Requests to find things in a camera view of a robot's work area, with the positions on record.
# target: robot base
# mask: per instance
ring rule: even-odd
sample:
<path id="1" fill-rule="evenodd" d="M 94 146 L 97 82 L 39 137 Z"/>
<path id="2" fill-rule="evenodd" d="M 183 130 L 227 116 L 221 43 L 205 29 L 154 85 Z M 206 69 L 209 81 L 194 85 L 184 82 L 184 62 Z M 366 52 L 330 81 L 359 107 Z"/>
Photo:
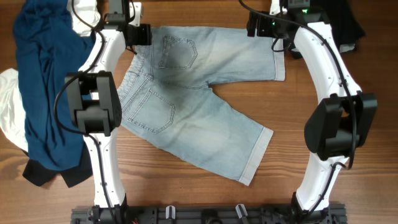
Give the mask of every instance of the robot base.
<path id="1" fill-rule="evenodd" d="M 175 216 L 166 215 L 166 208 L 128 207 L 125 224 L 288 224 L 291 206 L 272 204 L 246 208 L 246 218 L 239 218 L 236 208 L 176 208 Z M 71 224 L 95 224 L 92 220 L 93 209 L 72 210 Z M 326 218 L 319 224 L 347 224 L 345 206 L 329 206 Z"/>

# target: jeans cuff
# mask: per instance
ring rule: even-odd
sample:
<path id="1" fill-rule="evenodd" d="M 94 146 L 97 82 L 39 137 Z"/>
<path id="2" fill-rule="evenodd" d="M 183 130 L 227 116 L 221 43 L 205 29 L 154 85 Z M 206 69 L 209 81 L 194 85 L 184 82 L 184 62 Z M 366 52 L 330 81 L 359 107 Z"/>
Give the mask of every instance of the jeans cuff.
<path id="1" fill-rule="evenodd" d="M 262 157 L 264 156 L 264 153 L 266 152 L 267 146 L 269 144 L 269 141 L 271 140 L 273 130 L 268 129 L 268 128 L 263 128 L 261 131 L 261 134 L 259 138 L 257 139 L 256 144 L 253 147 L 253 150 L 251 152 L 251 155 L 249 157 L 249 161 L 246 164 L 246 167 L 243 170 L 243 174 L 241 178 L 239 178 L 239 182 L 248 186 L 251 182 L 251 180 L 254 177 L 254 174 L 256 173 L 257 168 L 260 165 L 260 162 L 262 160 Z"/>
<path id="2" fill-rule="evenodd" d="M 282 50 L 284 48 L 284 40 L 279 39 L 274 46 L 274 50 Z M 274 63 L 275 63 L 275 80 L 285 80 L 285 57 L 284 52 L 274 52 Z"/>

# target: wooden surface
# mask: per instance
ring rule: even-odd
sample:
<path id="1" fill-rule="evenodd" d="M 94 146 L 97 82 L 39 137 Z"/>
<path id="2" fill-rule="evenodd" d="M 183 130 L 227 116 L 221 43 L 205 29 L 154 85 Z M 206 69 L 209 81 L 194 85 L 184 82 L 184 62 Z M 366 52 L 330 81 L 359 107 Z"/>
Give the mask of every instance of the wooden surface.
<path id="1" fill-rule="evenodd" d="M 0 70 L 17 68 L 12 24 L 23 0 L 0 0 Z M 268 9 L 270 0 L 249 1 Z M 367 33 L 359 50 L 344 55 L 361 88 L 378 97 L 379 110 L 368 140 L 357 149 L 354 169 L 340 172 L 331 200 L 345 203 L 349 223 L 398 222 L 398 52 L 397 1 L 352 0 Z M 248 12 L 237 1 L 146 1 L 144 21 L 153 26 L 246 25 Z M 115 80 L 121 83 L 132 60 L 125 52 Z M 194 167 L 156 149 L 121 128 L 119 168 L 130 205 L 260 205 L 289 203 L 308 162 L 303 127 L 317 106 L 315 88 L 303 60 L 286 56 L 286 81 L 214 86 L 233 108 L 274 130 L 249 187 Z M 22 176 L 28 158 L 0 134 L 0 223 L 69 223 L 70 211 L 91 206 L 93 179 L 68 189 L 57 176 L 36 187 Z"/>

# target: jeans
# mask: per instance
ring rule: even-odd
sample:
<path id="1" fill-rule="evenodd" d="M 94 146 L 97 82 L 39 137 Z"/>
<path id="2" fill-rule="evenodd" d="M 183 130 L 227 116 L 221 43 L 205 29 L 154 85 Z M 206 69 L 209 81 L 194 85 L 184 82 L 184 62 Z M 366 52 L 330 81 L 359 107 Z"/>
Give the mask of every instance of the jeans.
<path id="1" fill-rule="evenodd" d="M 232 109 L 209 85 L 283 80 L 284 55 L 245 29 L 158 27 L 136 46 L 118 89 L 122 125 L 184 161 L 249 185 L 273 131 Z M 278 42 L 275 49 L 281 49 Z"/>

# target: dark blue fabric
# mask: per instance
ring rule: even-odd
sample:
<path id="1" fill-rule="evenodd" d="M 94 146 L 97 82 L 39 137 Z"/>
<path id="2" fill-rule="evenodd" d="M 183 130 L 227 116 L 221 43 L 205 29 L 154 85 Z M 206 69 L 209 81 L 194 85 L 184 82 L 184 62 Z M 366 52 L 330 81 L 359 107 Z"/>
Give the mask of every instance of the dark blue fabric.
<path id="1" fill-rule="evenodd" d="M 84 64 L 93 40 L 72 30 L 67 0 L 27 0 L 15 21 L 14 37 L 29 157 L 50 170 L 76 167 L 83 137 L 57 126 L 53 105 L 66 74 Z M 58 117 L 65 126 L 76 129 L 66 93 L 58 103 Z"/>

